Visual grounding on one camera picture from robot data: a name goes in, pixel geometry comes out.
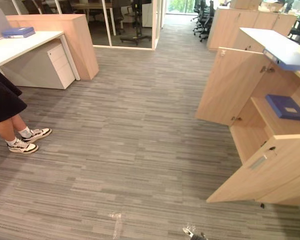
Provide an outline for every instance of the blue folder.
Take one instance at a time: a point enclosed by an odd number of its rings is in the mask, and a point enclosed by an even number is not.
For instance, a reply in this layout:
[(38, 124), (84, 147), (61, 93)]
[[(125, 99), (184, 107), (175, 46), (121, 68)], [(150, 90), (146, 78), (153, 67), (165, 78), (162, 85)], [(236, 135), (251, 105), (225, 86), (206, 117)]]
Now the blue folder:
[(297, 51), (289, 51), (289, 49), (269, 50), (265, 48), (263, 53), (283, 70), (300, 71), (300, 53)]
[(265, 98), (279, 118), (300, 120), (300, 107), (291, 97), (268, 94)]
[(35, 34), (35, 29), (32, 26), (14, 27), (2, 32), (4, 38), (26, 38), (32, 34)]

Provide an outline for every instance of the hinge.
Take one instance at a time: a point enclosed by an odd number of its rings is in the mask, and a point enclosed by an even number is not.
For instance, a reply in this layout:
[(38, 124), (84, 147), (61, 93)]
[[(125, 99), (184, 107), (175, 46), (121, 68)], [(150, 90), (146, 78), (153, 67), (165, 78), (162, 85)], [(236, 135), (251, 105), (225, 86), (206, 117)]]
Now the hinge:
[(270, 67), (270, 68), (267, 68), (266, 66), (263, 66), (260, 70), (260, 73), (263, 73), (263, 72), (267, 72), (267, 73), (274, 73), (275, 72), (275, 69), (273, 67)]
[(266, 70), (267, 73), (274, 73), (275, 69), (273, 67), (267, 68)]
[(233, 117), (231, 118), (231, 121), (236, 121), (236, 120), (241, 121), (242, 118), (241, 118), (241, 117), (235, 117), (235, 116), (233, 116)]

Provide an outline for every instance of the gray striped carpet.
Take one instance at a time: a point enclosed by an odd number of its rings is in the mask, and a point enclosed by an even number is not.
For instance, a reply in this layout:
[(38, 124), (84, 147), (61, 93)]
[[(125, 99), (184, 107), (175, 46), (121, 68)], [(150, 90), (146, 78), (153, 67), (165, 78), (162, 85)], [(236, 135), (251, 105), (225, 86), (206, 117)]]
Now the gray striped carpet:
[(53, 133), (31, 155), (0, 139), (0, 240), (300, 240), (300, 207), (205, 202), (241, 162), (194, 118), (215, 54), (193, 26), (169, 15), (155, 52), (98, 48), (93, 81), (21, 88), (29, 127)]

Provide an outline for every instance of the white desk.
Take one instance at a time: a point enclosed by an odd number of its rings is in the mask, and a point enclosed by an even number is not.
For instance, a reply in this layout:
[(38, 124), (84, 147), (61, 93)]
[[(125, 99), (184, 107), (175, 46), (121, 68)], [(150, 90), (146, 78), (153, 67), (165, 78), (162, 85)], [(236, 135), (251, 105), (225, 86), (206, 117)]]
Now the white desk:
[(66, 57), (68, 58), (73, 75), (80, 80), (75, 62), (70, 53), (67, 40), (63, 31), (36, 31), (34, 35), (26, 38), (2, 38), (0, 39), (0, 66), (25, 54), (53, 39), (60, 39)]
[(248, 36), (253, 38), (263, 47), (271, 49), (280, 49), (282, 51), (297, 51), (300, 53), (300, 45), (294, 41), (291, 41), (287, 37), (268, 29), (256, 29), (240, 27), (240, 29)]

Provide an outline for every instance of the cabinet door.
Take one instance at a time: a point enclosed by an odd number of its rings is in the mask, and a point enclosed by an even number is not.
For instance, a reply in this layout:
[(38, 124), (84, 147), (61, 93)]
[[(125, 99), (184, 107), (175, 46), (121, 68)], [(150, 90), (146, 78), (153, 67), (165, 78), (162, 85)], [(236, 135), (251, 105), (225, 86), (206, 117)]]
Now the cabinet door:
[(272, 29), (277, 20), (278, 14), (272, 12), (259, 12), (254, 23), (254, 29)]
[(300, 134), (274, 135), (207, 202), (259, 200), (299, 176)]
[(226, 22), (223, 22), (222, 44), (219, 47), (231, 48), (237, 38), (240, 28), (253, 28), (258, 16), (258, 11), (234, 10), (227, 14)]
[(282, 34), (283, 36), (288, 36), (296, 20), (297, 16), (289, 14), (279, 14), (273, 25), (272, 30)]
[(253, 28), (257, 16), (258, 11), (218, 8), (207, 41), (208, 49), (231, 48), (237, 38), (239, 28)]
[(258, 202), (300, 206), (300, 176), (257, 199)]
[(219, 47), (196, 117), (230, 126), (269, 64), (262, 53)]

